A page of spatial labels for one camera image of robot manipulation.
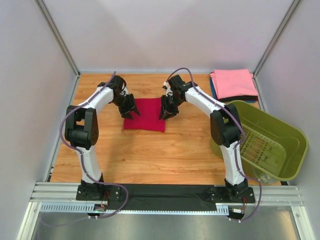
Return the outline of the pink folded t shirt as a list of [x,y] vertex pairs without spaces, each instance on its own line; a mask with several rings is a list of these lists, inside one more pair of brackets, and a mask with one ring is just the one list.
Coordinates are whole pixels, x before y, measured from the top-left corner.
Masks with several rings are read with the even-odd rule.
[[253,75],[248,69],[215,69],[210,74],[215,96],[218,100],[234,98],[257,99]]

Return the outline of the left aluminium frame post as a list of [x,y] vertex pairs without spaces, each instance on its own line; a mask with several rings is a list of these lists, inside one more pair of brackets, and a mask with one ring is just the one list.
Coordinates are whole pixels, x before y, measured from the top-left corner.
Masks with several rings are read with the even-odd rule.
[[54,18],[52,16],[52,14],[50,13],[49,8],[47,7],[46,3],[44,0],[35,0],[34,1],[37,5],[37,7],[39,8],[45,22],[47,23],[50,31],[53,34],[53,37],[55,39],[55,41],[57,42],[59,48],[61,49],[64,57],[66,58],[69,66],[71,67],[72,71],[74,72],[74,74],[79,77],[81,72],[79,70],[79,68],[76,65],[76,62],[74,60],[74,58],[72,57],[65,41],[63,40],[63,37],[54,21]]

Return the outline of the aluminium frame post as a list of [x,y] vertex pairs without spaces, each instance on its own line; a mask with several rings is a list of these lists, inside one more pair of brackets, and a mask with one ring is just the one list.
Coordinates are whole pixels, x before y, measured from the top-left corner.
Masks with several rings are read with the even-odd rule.
[[253,77],[256,78],[259,73],[261,72],[264,64],[267,62],[268,58],[270,57],[273,49],[276,47],[278,41],[280,40],[281,36],[285,32],[289,22],[293,18],[296,10],[302,3],[302,0],[292,0],[287,11],[285,12],[282,20],[280,21],[279,26],[277,27],[274,35],[272,36],[269,44],[267,45],[265,51],[262,54],[262,57],[260,58],[255,70],[253,71]]
[[76,62],[74,60],[74,58],[72,57],[65,41],[63,40],[63,37],[54,21],[54,18],[52,16],[52,14],[50,13],[49,8],[47,7],[46,3],[44,0],[35,0],[34,1],[37,5],[37,7],[39,8],[45,22],[47,23],[50,31],[53,34],[53,37],[55,39],[55,41],[57,42],[59,48],[61,49],[64,57],[66,58],[69,66],[71,67],[72,71],[74,72],[74,74],[79,77],[81,72],[79,70],[79,68],[76,65]]

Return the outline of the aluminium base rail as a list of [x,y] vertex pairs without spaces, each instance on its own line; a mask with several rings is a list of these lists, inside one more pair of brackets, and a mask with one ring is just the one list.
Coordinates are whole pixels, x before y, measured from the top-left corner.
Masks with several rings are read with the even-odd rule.
[[110,186],[99,199],[79,199],[78,183],[37,182],[30,202],[38,203],[43,213],[159,215],[228,215],[251,213],[259,207],[302,207],[304,202],[296,186],[252,186],[237,200],[221,193],[221,186],[126,184],[128,195]]

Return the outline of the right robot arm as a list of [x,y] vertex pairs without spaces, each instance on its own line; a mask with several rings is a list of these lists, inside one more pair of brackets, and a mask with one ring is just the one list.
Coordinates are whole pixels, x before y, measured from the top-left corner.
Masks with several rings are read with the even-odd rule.
[[178,106],[187,102],[202,110],[210,120],[210,134],[220,147],[225,165],[225,187],[211,187],[212,200],[240,202],[248,190],[248,180],[243,173],[240,140],[243,132],[234,104],[221,103],[193,81],[184,82],[179,75],[171,74],[163,84],[166,93],[161,96],[159,119],[167,120],[179,113]]

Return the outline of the olive green plastic basket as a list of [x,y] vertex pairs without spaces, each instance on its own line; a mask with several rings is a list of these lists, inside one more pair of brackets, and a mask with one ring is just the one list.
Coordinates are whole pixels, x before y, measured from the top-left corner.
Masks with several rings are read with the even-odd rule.
[[309,147],[304,133],[245,101],[232,104],[246,137],[240,145],[243,172],[269,185],[296,178]]

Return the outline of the black folded t shirt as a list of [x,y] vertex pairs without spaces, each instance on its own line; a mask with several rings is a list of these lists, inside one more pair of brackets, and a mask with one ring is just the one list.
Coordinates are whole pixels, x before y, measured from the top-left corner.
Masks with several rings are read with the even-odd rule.
[[217,98],[219,99],[221,102],[225,103],[225,102],[231,102],[231,101],[245,101],[247,103],[254,103],[258,101],[258,97],[257,96],[248,96],[248,95],[243,95],[243,96],[232,96],[232,97],[226,97],[226,98]]

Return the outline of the right aluminium frame post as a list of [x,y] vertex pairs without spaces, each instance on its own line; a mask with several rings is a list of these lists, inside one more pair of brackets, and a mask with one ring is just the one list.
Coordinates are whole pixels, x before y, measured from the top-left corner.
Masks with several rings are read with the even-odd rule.
[[293,18],[296,10],[302,3],[302,0],[292,0],[287,11],[285,12],[282,20],[280,21],[279,26],[277,27],[274,35],[272,36],[269,44],[267,45],[265,51],[262,54],[262,57],[260,58],[255,70],[253,71],[253,77],[256,78],[259,73],[261,72],[264,64],[267,62],[268,58],[270,57],[273,49],[276,47],[278,41],[280,40],[281,36],[285,32],[289,22]]

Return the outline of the crimson red t shirt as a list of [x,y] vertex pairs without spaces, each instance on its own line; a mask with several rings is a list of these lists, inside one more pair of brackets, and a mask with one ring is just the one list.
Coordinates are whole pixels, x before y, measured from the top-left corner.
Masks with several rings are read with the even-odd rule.
[[133,119],[124,119],[125,130],[147,130],[165,132],[166,124],[159,119],[161,113],[160,98],[138,98],[135,99],[140,116],[132,112]]

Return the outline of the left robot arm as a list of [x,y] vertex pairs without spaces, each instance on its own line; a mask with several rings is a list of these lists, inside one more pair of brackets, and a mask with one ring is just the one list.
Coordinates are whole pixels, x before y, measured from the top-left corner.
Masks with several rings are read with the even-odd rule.
[[106,201],[110,189],[119,184],[106,184],[99,168],[96,143],[99,138],[98,114],[108,104],[118,107],[124,119],[133,119],[139,114],[135,98],[129,93],[126,81],[113,74],[109,81],[101,82],[95,92],[79,105],[67,107],[66,116],[60,125],[63,143],[75,150],[82,171],[76,199],[80,201]]

